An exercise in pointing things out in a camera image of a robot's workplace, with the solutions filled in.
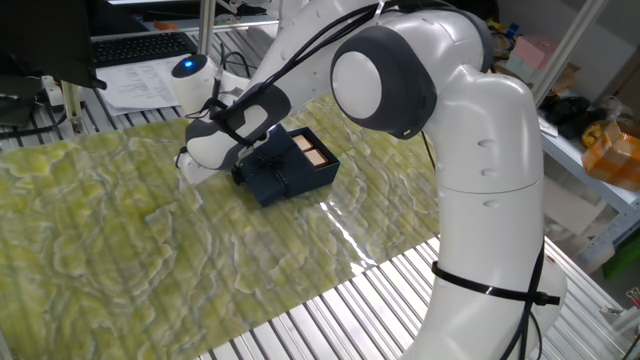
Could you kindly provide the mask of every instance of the computer monitor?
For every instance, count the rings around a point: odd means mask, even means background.
[[[0,0],[0,51],[56,79],[107,87],[96,76],[85,0]]]

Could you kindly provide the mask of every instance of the white power strip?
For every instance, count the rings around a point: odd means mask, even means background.
[[[64,111],[64,96],[62,89],[51,76],[42,77],[42,88],[47,93],[51,110],[58,113]],[[82,87],[78,87],[78,96],[80,97],[80,106],[84,106],[84,93]]]

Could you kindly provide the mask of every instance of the wooden block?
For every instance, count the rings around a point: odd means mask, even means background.
[[[319,169],[329,163],[324,155],[318,150],[311,150],[304,153],[316,169]]]
[[[296,144],[298,144],[298,147],[302,149],[303,152],[313,149],[313,145],[311,145],[309,140],[307,140],[307,138],[305,138],[304,135],[298,135],[294,137],[293,141],[295,141]]]

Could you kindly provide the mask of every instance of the black cable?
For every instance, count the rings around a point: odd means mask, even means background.
[[[540,324],[538,324],[538,319],[536,319],[536,316],[533,315],[533,313],[530,314],[531,315],[531,320],[533,320],[533,325],[535,325],[536,327],[536,333],[538,333],[538,346],[539,348],[539,352],[538,352],[538,359],[540,360],[542,359],[542,331],[540,331]]]
[[[391,5],[391,6],[395,6],[396,1],[391,1],[391,2],[387,2],[387,5]],[[373,17],[373,15],[375,14],[376,9],[378,8],[378,4],[373,4],[373,5],[369,5],[369,6],[365,6],[362,8],[359,8],[357,10],[354,10],[348,14],[345,14],[341,17],[339,17],[338,19],[332,21],[331,23],[329,23],[327,26],[325,26],[324,28],[322,28],[322,30],[320,30],[318,33],[316,33],[313,37],[311,37],[311,39],[309,39],[300,49],[298,49],[298,51],[296,51],[293,56],[291,57],[291,59],[289,59],[289,61],[287,61],[287,63],[278,71],[276,71],[273,75],[271,75],[267,80],[265,80],[260,86],[259,88],[253,92],[250,97],[247,97],[245,99],[243,99],[244,101],[248,101],[250,98],[256,98],[260,95],[262,95],[270,86],[272,86],[276,81],[280,80],[280,78],[282,78],[284,75],[286,75],[287,73],[289,73],[291,70],[293,70],[298,64],[296,64],[296,61],[316,42],[318,41],[322,36],[324,36],[327,32],[333,30],[333,28],[335,28],[336,26],[342,24],[343,22],[350,20],[358,15],[362,15],[362,14],[366,14],[369,13],[371,17]],[[315,52],[319,51],[321,48],[319,46],[317,46],[315,48]],[[228,110],[226,111],[221,111],[219,112],[219,114],[222,114],[224,112],[231,112],[233,111],[235,108],[238,108],[241,106],[241,101],[236,102],[233,106],[229,107]]]
[[[245,66],[245,64],[243,64],[243,63],[239,63],[239,62],[236,62],[236,61],[229,61],[229,60],[227,60],[227,64]],[[253,69],[253,70],[257,70],[258,69],[257,66],[253,66],[251,64],[247,64],[246,66],[248,66],[249,69]]]
[[[60,120],[56,121],[56,123],[53,124],[53,125],[49,125],[49,126],[45,126],[45,127],[37,128],[37,129],[16,130],[16,131],[12,131],[12,132],[0,133],[0,140],[13,139],[13,138],[17,138],[19,136],[22,137],[22,136],[37,135],[37,134],[42,134],[42,133],[45,133],[45,132],[49,132],[51,130],[54,130],[58,126],[60,126],[60,124],[62,124],[65,120],[67,120],[67,114],[66,113],[64,115],[62,115]]]
[[[238,51],[232,51],[228,54],[226,54],[223,58],[222,58],[222,68],[224,70],[227,70],[227,62],[229,60],[229,58],[231,56],[237,56],[240,61],[242,61],[242,65],[244,66],[244,71],[247,73],[247,77],[251,78],[251,72],[249,71],[249,63],[247,63],[247,59],[245,59],[244,55],[242,55],[240,52]]]
[[[427,135],[424,134],[424,131],[420,131],[422,134],[422,141],[424,141],[424,147],[427,148],[427,154],[429,154],[429,160],[431,160],[431,165],[433,166],[433,171],[436,171],[436,162],[433,160],[433,155],[431,155],[431,149],[429,148],[429,142],[427,141]]]
[[[533,268],[533,274],[531,275],[531,281],[529,282],[528,293],[534,293],[538,289],[540,285],[540,277],[542,276],[542,266],[544,265],[544,242],[542,243],[542,248],[540,249],[540,253],[538,253],[538,258],[536,260],[535,266]],[[524,304],[524,309],[522,310],[522,316],[520,317],[520,322],[518,323],[518,327],[516,332],[513,334],[509,345],[505,349],[504,353],[500,357],[500,360],[507,360],[511,355],[511,352],[516,347],[518,340],[521,340],[520,343],[520,352],[519,359],[524,360],[527,358],[526,355],[526,342],[527,342],[527,333],[529,330],[529,316],[531,315],[531,308],[533,307],[533,301],[528,300]]]
[[[640,341],[640,334],[636,335],[636,339],[633,340],[633,344],[631,344],[631,347],[629,348],[629,350],[627,350],[627,353],[624,354],[624,357],[622,358],[622,360],[627,360],[629,356],[631,356],[633,349],[636,347],[636,345],[638,345],[638,341]]]

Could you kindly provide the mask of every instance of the keyboard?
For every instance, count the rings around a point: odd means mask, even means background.
[[[185,33],[161,33],[93,42],[97,68],[164,59],[198,52]]]

